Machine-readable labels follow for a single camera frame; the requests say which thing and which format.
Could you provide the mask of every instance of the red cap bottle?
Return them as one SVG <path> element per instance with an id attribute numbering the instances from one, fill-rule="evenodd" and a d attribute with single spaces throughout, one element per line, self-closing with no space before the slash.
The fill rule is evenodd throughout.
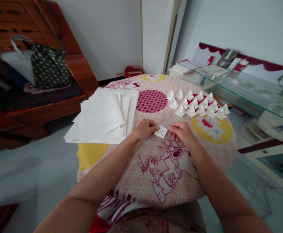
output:
<path id="1" fill-rule="evenodd" d="M 210 56 L 210 58 L 209 58 L 208 61 L 206 62 L 206 66 L 211 65 L 213 58 L 214 58 L 214 56 Z"/>

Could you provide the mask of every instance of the pink polka dot circle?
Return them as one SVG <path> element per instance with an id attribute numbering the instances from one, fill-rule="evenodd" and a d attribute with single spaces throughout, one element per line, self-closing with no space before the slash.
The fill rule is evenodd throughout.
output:
<path id="1" fill-rule="evenodd" d="M 136 109 L 144 113 L 161 111 L 167 105 L 168 100 L 163 92 L 146 90 L 139 93 Z"/>

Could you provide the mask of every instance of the wooden chair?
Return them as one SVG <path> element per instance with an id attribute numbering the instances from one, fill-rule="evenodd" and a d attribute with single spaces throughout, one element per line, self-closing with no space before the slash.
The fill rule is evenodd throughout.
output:
<path id="1" fill-rule="evenodd" d="M 45 123 L 79 112 L 80 103 L 99 87 L 56 2 L 0 1 L 0 55 L 2 52 L 12 51 L 9 38 L 13 34 L 25 35 L 33 41 L 57 49 L 62 44 L 68 54 L 66 63 L 83 93 L 68 100 L 29 109 L 8 112 L 0 109 L 0 148 L 7 149 L 23 146 L 31 139 L 38 140 L 48 136 Z M 17 45 L 21 50 L 26 49 L 21 43 Z"/>

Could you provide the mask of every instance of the checkered cushion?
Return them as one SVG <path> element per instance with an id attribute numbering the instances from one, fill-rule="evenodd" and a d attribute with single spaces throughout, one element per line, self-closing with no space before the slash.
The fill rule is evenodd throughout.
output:
<path id="1" fill-rule="evenodd" d="M 76 81 L 74 81 L 70 87 L 40 94 L 30 94 L 15 90 L 0 97 L 0 108 L 5 112 L 15 109 L 29 109 L 54 104 L 76 96 L 81 96 L 82 94 L 84 94 L 84 91 Z"/>

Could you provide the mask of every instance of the metal tin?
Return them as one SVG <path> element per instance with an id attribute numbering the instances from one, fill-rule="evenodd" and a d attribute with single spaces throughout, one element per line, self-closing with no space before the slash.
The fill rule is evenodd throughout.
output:
<path id="1" fill-rule="evenodd" d="M 217 66 L 227 69 L 231 65 L 232 61 L 226 61 L 222 58 L 219 59 Z"/>
<path id="2" fill-rule="evenodd" d="M 226 49 L 221 58 L 226 61 L 233 61 L 238 55 L 239 51 L 233 49 Z"/>

